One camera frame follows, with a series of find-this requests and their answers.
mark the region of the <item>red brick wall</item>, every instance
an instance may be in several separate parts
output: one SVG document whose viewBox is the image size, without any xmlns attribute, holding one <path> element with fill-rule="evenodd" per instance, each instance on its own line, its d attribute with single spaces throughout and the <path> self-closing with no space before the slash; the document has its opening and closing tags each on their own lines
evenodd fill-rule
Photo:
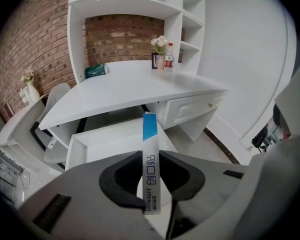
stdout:
<svg viewBox="0 0 300 240">
<path fill-rule="evenodd" d="M 67 43 L 68 0 L 23 0 L 0 33 L 0 114 L 24 105 L 20 78 L 33 69 L 35 87 L 47 94 L 59 83 L 74 86 Z M 125 60 L 151 60 L 151 38 L 164 33 L 164 21 L 136 15 L 106 15 L 83 25 L 86 65 Z"/>
</svg>

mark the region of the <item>cable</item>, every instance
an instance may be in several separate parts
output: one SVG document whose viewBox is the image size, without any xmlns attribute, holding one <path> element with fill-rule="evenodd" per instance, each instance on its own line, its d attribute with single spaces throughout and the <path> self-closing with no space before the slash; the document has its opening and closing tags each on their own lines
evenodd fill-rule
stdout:
<svg viewBox="0 0 300 240">
<path fill-rule="evenodd" d="M 28 171 L 28 173 L 29 173 L 29 183 L 28 183 L 28 186 L 27 186 L 27 187 L 25 187 L 25 185 L 24 185 L 24 183 L 23 183 L 23 181 L 22 181 L 21 174 L 19 173 L 19 176 L 20 176 L 20 180 L 21 180 L 22 186 L 23 186 L 23 188 L 24 188 L 25 190 L 27 190 L 27 189 L 29 188 L 29 185 L 30 185 L 30 171 Z"/>
</svg>

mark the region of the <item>white bookshelf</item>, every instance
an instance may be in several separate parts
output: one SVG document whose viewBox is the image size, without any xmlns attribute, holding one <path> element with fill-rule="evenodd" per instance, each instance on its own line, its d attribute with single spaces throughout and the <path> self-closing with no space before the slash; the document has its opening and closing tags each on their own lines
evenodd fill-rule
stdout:
<svg viewBox="0 0 300 240">
<path fill-rule="evenodd" d="M 83 20 L 112 14 L 164 20 L 164 35 L 173 43 L 174 70 L 197 73 L 204 37 L 205 0 L 69 0 L 68 46 L 77 84 L 85 80 Z M 181 40 L 182 29 L 185 29 L 184 40 Z M 180 49 L 182 63 L 178 63 Z"/>
</svg>

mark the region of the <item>flower vase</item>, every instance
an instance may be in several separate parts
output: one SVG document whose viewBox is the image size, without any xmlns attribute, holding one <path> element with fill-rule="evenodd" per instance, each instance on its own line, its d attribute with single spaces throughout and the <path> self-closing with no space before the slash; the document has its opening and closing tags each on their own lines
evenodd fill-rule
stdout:
<svg viewBox="0 0 300 240">
<path fill-rule="evenodd" d="M 37 89 L 34 87 L 34 82 L 33 81 L 27 82 L 26 85 L 29 88 L 29 94 L 30 94 L 31 100 L 33 102 L 36 102 L 37 100 L 39 100 L 40 94 L 37 91 Z"/>
<path fill-rule="evenodd" d="M 156 67 L 158 70 L 163 70 L 165 67 L 165 56 L 157 55 L 156 56 Z"/>
</svg>

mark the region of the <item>floor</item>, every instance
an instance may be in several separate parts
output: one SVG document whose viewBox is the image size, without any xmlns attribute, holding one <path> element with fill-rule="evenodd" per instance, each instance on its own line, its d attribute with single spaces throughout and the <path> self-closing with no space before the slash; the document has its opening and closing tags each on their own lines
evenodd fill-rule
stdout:
<svg viewBox="0 0 300 240">
<path fill-rule="evenodd" d="M 231 163 L 228 157 L 226 157 L 221 149 L 204 132 L 202 132 L 195 142 L 193 142 L 179 126 L 169 128 L 165 130 L 165 133 L 181 154 L 215 162 Z M 17 179 L 14 194 L 15 208 L 18 209 L 27 198 L 53 179 L 54 177 L 51 174 L 43 171 L 34 173 L 24 170 L 21 177 L 18 176 Z"/>
</svg>

